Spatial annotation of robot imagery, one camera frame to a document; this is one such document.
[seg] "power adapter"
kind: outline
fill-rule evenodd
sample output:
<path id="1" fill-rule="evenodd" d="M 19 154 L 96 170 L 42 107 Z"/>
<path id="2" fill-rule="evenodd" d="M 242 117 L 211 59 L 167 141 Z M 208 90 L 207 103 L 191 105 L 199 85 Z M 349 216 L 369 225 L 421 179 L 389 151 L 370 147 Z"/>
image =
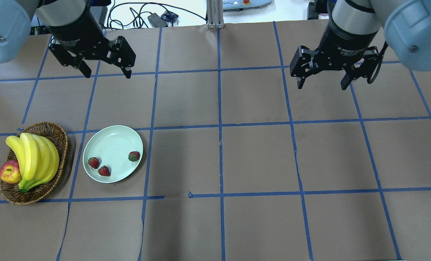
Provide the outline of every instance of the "power adapter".
<path id="1" fill-rule="evenodd" d="M 167 23 L 162 20 L 156 13 L 153 13 L 152 15 L 148 16 L 148 20 L 155 28 L 166 28 L 168 26 Z"/>

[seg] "basket rim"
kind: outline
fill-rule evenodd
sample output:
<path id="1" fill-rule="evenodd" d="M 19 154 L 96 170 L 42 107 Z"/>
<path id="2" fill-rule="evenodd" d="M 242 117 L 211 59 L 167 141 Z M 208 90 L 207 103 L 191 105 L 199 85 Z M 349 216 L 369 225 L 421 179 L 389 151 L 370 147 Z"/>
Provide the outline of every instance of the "basket rim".
<path id="1" fill-rule="evenodd" d="M 67 152 L 68 152 L 68 149 L 69 149 L 68 135 L 67 135 L 66 131 L 63 129 L 62 126 L 60 126 L 59 124 L 53 123 L 53 122 L 48 122 L 48 121 L 44 121 L 44 122 L 39 122 L 39 123 L 36 123 L 36 124 L 32 124 L 32 125 L 26 127 L 25 129 L 23 129 L 21 131 L 21 133 L 22 132 L 30 133 L 30 130 L 36 129 L 38 126 L 49 126 L 51 128 L 57 129 L 58 131 L 60 131 L 61 136 L 65 140 L 65 146 L 63 146 L 62 154 L 59 156 L 58 171 L 56 172 L 56 174 L 54 175 L 53 179 L 51 180 L 51 181 L 54 181 L 54 182 L 51 184 L 51 186 L 48 188 L 48 190 L 46 192 L 44 192 L 43 194 L 41 194 L 39 197 L 36 197 L 36 198 L 34 198 L 34 199 L 30 200 L 30 201 L 24 201 L 24 202 L 22 202 L 22 201 L 16 201 L 16 200 L 13 200 L 11 198 L 8 198 L 3 193 L 3 191 L 7 191 L 7 190 L 4 190 L 2 188 L 2 185 L 5 184 L 6 182 L 0 180 L 0 192 L 2 193 L 2 195 L 3 195 L 3 197 L 4 197 L 5 200 L 7 200 L 9 203 L 12 203 L 14 205 L 29 205 L 29 204 L 36 203 L 36 202 L 42 200 L 43 198 L 45 198 L 48 194 L 50 194 L 53 191 L 53 189 L 58 185 L 58 183 L 59 183 L 59 181 L 60 181 L 60 179 L 62 177 L 63 167 L 64 167 L 64 165 L 66 163 Z M 11 152 L 12 152 L 12 150 L 9 149 L 9 152 L 8 152 L 8 155 L 6 157 L 5 162 L 8 162 L 11 159 L 10 158 L 11 157 Z"/>

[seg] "strawberry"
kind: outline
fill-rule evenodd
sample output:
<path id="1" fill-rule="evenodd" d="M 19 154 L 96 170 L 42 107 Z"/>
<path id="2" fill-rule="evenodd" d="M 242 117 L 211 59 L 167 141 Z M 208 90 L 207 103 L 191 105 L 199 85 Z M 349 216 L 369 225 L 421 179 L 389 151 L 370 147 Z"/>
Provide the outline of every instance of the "strawberry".
<path id="1" fill-rule="evenodd" d="M 90 165 L 94 169 L 97 169 L 99 167 L 99 159 L 97 157 L 89 158 L 88 165 Z"/>
<path id="2" fill-rule="evenodd" d="M 109 177 L 111 175 L 111 172 L 109 172 L 109 168 L 107 166 L 102 166 L 99 168 L 98 173 L 101 176 Z"/>
<path id="3" fill-rule="evenodd" d="M 139 152 L 130 152 L 129 153 L 129 160 L 130 161 L 137 161 L 140 158 L 140 153 Z"/>

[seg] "plate rim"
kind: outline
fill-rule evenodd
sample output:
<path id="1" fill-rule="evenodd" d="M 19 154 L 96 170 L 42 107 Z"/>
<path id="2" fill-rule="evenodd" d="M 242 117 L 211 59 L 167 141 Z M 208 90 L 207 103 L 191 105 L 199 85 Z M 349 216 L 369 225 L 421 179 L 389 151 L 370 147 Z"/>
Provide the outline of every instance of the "plate rim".
<path id="1" fill-rule="evenodd" d="M 112 126 L 108 126 L 108 127 L 103 128 L 103 129 L 100 129 L 98 132 L 96 132 L 96 133 L 95 133 L 95 134 L 90 138 L 90 140 L 86 143 L 85 148 L 83 149 L 83 156 L 82 156 L 83 169 L 85 170 L 86 174 L 87 174 L 87 175 L 88 175 L 92 180 L 94 180 L 94 181 L 96 181 L 96 182 L 100 182 L 100 183 L 115 183 L 115 182 L 118 182 L 118 181 L 121 181 L 121 180 L 125 179 L 125 178 L 126 178 L 126 177 L 128 177 L 131 173 L 133 173 L 133 171 L 134 171 L 134 170 L 136 170 L 136 168 L 138 167 L 138 165 L 140 165 L 141 159 L 143 158 L 143 155 L 141 155 L 141 157 L 140 157 L 140 159 L 138 160 L 138 162 L 136 163 L 136 167 L 133 169 L 133 171 L 132 171 L 131 173 L 129 173 L 129 174 L 127 174 L 127 175 L 125 175 L 123 178 L 121 178 L 121 179 L 119 179 L 119 180 L 114 180 L 114 181 L 100 181 L 100 180 L 96 180 L 95 178 L 93 178 L 93 177 L 88 173 L 88 170 L 86 170 L 86 166 L 85 166 L 85 151 L 86 151 L 86 148 L 88 147 L 88 144 L 90 144 L 91 140 L 93 140 L 93 139 L 94 139 L 94 137 L 95 137 L 97 134 L 99 134 L 100 132 L 102 132 L 102 131 L 104 131 L 104 130 L 106 130 L 106 129 L 113 128 L 113 127 L 124 127 L 124 128 L 126 128 L 126 129 L 131 129 L 133 132 L 135 132 L 135 133 L 136 133 L 136 135 L 137 135 L 137 136 L 138 136 L 138 138 L 140 139 L 140 141 L 141 141 L 141 145 L 142 145 L 142 146 L 144 145 L 144 144 L 143 144 L 143 139 L 141 139 L 141 136 L 138 134 L 138 132 L 136 132 L 136 130 L 134 130 L 134 129 L 130 128 L 129 126 L 125 126 L 125 125 L 112 125 Z"/>

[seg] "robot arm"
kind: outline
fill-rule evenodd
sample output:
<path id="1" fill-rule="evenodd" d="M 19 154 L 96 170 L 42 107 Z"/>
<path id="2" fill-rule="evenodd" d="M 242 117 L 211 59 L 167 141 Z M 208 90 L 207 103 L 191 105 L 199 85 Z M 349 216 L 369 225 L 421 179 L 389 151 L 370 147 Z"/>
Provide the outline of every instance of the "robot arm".
<path id="1" fill-rule="evenodd" d="M 89 78 L 91 69 L 83 60 L 102 60 L 130 78 L 135 53 L 123 36 L 113 41 L 104 37 L 90 6 L 90 0 L 0 0 L 0 63 L 20 51 L 36 13 L 54 36 L 48 48 L 62 66 L 73 66 Z"/>
<path id="2" fill-rule="evenodd" d="M 407 68 L 431 71 L 431 0 L 337 0 L 329 16 L 319 46 L 300 46 L 290 63 L 299 89 L 305 78 L 321 71 L 345 70 L 343 90 L 359 77 L 370 84 L 388 45 Z M 369 45 L 381 25 L 386 42 L 379 53 Z"/>

